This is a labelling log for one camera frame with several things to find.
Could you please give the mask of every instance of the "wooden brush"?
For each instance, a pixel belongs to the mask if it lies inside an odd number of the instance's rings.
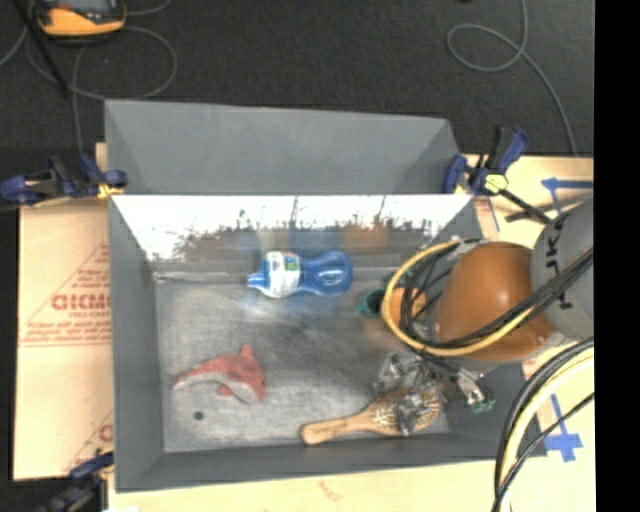
[[[400,436],[396,406],[409,393],[408,389],[394,391],[374,400],[364,411],[353,416],[320,421],[304,425],[300,435],[305,444],[313,445],[330,441],[351,432],[375,432],[385,436]],[[430,391],[421,393],[422,405],[427,411],[418,417],[414,430],[427,428],[440,413],[440,401]]]

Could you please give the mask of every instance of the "rubber dolphin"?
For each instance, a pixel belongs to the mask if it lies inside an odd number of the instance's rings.
[[[246,403],[259,402],[265,395],[264,372],[249,345],[239,354],[224,354],[205,361],[178,376],[173,389],[198,382],[217,382],[220,395],[235,395]]]

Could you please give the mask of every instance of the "gray cardboard box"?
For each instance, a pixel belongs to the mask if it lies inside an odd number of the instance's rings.
[[[419,435],[316,447],[298,435],[359,412],[384,361],[406,350],[358,312],[363,296],[420,246],[481,236],[468,197],[438,194],[456,152],[446,121],[110,101],[106,122],[109,166],[131,178],[110,205],[118,490],[495,456],[519,366],[486,377],[491,412],[453,403]],[[246,276],[274,248],[340,249],[353,284],[338,297],[264,297]],[[261,402],[210,383],[172,389],[243,344],[265,371]]]

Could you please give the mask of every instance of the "plastic bottle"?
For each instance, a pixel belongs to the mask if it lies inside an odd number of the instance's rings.
[[[271,251],[263,257],[259,271],[249,276],[247,285],[276,299],[298,292],[333,297],[347,291],[352,281],[351,260],[341,251],[328,251],[312,259],[292,251]]]

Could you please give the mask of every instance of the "black carpet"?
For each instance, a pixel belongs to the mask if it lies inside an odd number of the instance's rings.
[[[163,2],[128,6],[135,14]],[[65,80],[80,91],[78,124],[73,96],[65,99],[34,69],[47,71],[29,37],[5,59],[24,30],[12,3],[5,4],[0,179],[38,171],[52,153],[75,158],[79,148],[92,150],[104,138],[101,97],[158,88],[153,96],[173,101],[442,117],[466,153],[488,151],[496,126],[519,126],[531,154],[593,156],[595,0],[174,0],[158,13],[131,16],[127,30],[108,42],[84,49],[47,43]],[[459,30],[451,38],[455,50],[475,65],[504,69],[478,71],[454,58],[447,36],[461,24],[498,36]],[[14,215],[0,217],[0,510],[20,511],[64,482],[8,482],[16,230]],[[61,414],[72,421],[73,411]]]

